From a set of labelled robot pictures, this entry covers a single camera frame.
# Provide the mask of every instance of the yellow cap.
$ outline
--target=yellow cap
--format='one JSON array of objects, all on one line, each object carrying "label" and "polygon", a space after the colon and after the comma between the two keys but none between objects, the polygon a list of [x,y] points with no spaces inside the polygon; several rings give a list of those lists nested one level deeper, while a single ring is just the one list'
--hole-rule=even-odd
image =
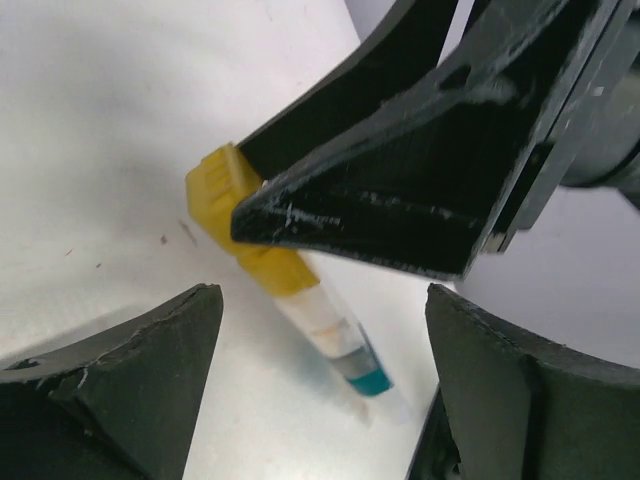
[{"label": "yellow cap", "polygon": [[233,209],[262,186],[238,148],[227,144],[205,157],[187,174],[186,183],[191,216],[267,293],[283,297],[319,283],[295,250],[231,239]]}]

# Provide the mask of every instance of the scratch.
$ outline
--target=scratch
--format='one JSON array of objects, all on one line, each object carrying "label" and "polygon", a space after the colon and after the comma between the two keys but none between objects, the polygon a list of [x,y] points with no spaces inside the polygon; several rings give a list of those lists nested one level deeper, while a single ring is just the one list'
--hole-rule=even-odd
[{"label": "scratch", "polygon": [[269,4],[266,2],[264,4],[264,13],[267,14],[267,18],[269,19],[269,21],[273,22],[273,16],[271,15],[271,8],[269,7]]},{"label": "scratch", "polygon": [[518,89],[512,81],[498,76],[490,82],[477,85],[470,93],[472,101],[504,105],[518,96]]},{"label": "scratch", "polygon": [[78,384],[78,389],[82,388],[82,385],[84,385],[84,382],[87,381],[88,376],[89,376],[89,367],[84,367],[82,369],[82,378],[80,379],[80,383]]},{"label": "scratch", "polygon": [[567,113],[572,112],[573,110],[575,110],[575,108],[580,105],[580,102],[582,101],[582,97],[581,98],[577,98],[575,100],[573,100],[572,102],[569,102],[569,104],[567,105],[567,107],[565,108],[565,111]]},{"label": "scratch", "polygon": [[323,229],[325,225],[340,225],[341,219],[339,217],[331,217],[328,215],[314,215],[307,213],[299,208],[293,208],[293,204],[289,203],[287,208],[272,207],[270,209],[273,213],[284,215],[284,226],[287,228],[293,222],[303,222],[314,225],[320,229]]},{"label": "scratch", "polygon": [[198,240],[196,240],[196,237],[191,232],[191,229],[189,228],[189,225],[187,225],[185,222],[183,222],[180,219],[178,219],[178,225],[180,225],[182,230],[184,230],[184,233],[187,234],[187,237],[189,237],[189,240],[191,240],[191,243],[193,243],[193,246],[197,247],[198,246]]}]

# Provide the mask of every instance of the black plastic jaw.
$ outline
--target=black plastic jaw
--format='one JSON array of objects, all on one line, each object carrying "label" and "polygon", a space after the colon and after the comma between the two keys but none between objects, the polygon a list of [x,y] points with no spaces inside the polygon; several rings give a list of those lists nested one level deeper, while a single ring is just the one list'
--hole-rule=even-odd
[{"label": "black plastic jaw", "polygon": [[0,371],[0,477],[181,479],[221,316],[201,285]]},{"label": "black plastic jaw", "polygon": [[[423,8],[407,15],[426,19],[437,11],[442,18],[451,11],[447,2],[445,13],[436,6],[440,2],[414,3]],[[554,127],[576,88],[601,74],[586,67],[597,66],[606,56],[635,1],[484,4],[460,46],[436,68],[432,56],[421,60],[422,51],[411,49],[407,37],[396,55],[403,56],[409,77],[420,71],[412,68],[416,63],[424,66],[425,74],[405,92],[379,97],[379,108],[370,116],[359,118],[367,110],[358,107],[358,114],[350,117],[349,101],[336,89],[342,77],[330,76],[315,94],[303,97],[243,143],[256,169],[274,162],[281,173],[238,206],[234,239],[315,249],[451,279],[465,275],[490,238],[506,237],[519,228],[516,216],[523,205],[534,203],[534,187],[540,188],[535,203],[541,209],[568,168],[571,149],[577,148],[577,143],[570,148],[556,143]],[[431,52],[443,39],[444,34],[423,41]],[[348,72],[354,65],[359,63],[352,62]],[[402,77],[403,69],[395,73]],[[370,82],[376,81],[372,74]],[[323,97],[325,108],[330,105],[336,109],[334,116],[344,112],[345,118],[357,120],[328,141],[319,115],[323,110],[309,108],[327,91],[334,93]],[[375,94],[382,93],[362,92],[369,100]],[[600,97],[588,96],[589,108],[604,101]],[[285,121],[294,117],[295,129]],[[570,123],[563,139],[575,143],[585,125],[574,121],[569,128]],[[316,124],[325,135],[318,135],[318,148],[307,141],[295,149],[304,156],[294,161],[288,142],[297,145],[298,130],[313,138]],[[254,148],[256,139],[267,134],[272,134],[270,148]],[[558,152],[551,168],[547,162]]]},{"label": "black plastic jaw", "polygon": [[442,286],[429,289],[427,324],[448,422],[430,416],[411,480],[447,478],[433,452],[459,458],[464,480],[638,478],[639,370],[553,343]]}]

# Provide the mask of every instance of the white table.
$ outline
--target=white table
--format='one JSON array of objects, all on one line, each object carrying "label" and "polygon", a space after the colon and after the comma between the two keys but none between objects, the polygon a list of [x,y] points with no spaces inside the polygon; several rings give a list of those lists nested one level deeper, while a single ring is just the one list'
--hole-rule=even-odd
[{"label": "white table", "polygon": [[0,0],[0,27],[4,363],[219,283],[224,319],[185,479],[404,478],[436,385],[427,281],[320,258],[416,411],[366,425],[185,208],[183,177],[201,157],[357,46],[343,1]]}]

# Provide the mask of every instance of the blue liquid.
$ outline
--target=blue liquid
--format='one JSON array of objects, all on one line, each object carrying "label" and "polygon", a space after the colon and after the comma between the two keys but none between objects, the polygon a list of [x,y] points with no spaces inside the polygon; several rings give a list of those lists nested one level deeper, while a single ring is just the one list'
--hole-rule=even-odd
[{"label": "blue liquid", "polygon": [[353,385],[353,388],[355,388],[360,395],[365,397],[379,395],[393,386],[391,380],[389,380],[389,377],[387,377],[382,368],[378,368],[360,378],[347,378],[347,381]]}]

